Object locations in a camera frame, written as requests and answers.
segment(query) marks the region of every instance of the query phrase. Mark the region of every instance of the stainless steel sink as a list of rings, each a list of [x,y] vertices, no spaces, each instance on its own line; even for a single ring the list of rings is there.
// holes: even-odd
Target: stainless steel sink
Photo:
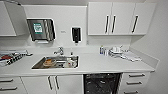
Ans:
[[[66,68],[64,67],[64,63],[67,63],[67,58],[71,58],[71,60],[76,62],[76,65],[74,67],[70,68],[76,68],[78,67],[78,56],[56,56],[56,57],[43,57],[38,63],[36,63],[32,69],[48,69],[48,68]],[[44,62],[48,59],[51,59],[54,61],[54,65],[52,66],[44,66]]]

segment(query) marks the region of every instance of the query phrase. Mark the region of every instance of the black dishwasher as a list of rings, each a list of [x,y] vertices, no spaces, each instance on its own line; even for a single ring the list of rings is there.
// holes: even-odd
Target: black dishwasher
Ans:
[[[84,94],[117,94],[121,73],[84,74]]]

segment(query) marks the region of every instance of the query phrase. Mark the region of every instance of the electrical outlet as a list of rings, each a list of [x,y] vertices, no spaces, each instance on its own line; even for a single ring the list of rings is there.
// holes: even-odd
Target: electrical outlet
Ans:
[[[66,33],[66,31],[61,31],[61,33]]]
[[[88,40],[86,41],[86,45],[89,45],[89,41]]]

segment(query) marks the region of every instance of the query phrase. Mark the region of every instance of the wall-mounted dispenser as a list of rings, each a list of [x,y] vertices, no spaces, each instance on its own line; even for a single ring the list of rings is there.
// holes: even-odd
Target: wall-mounted dispenser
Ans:
[[[72,28],[72,37],[73,41],[75,41],[75,44],[78,44],[78,41],[81,41],[81,29],[78,27]]]
[[[27,19],[32,41],[55,39],[53,21],[51,19]]]

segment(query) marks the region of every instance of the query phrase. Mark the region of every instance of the dish rack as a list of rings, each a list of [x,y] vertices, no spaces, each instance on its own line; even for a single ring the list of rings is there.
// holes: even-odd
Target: dish rack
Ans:
[[[27,55],[27,50],[0,51],[0,66],[10,65]]]

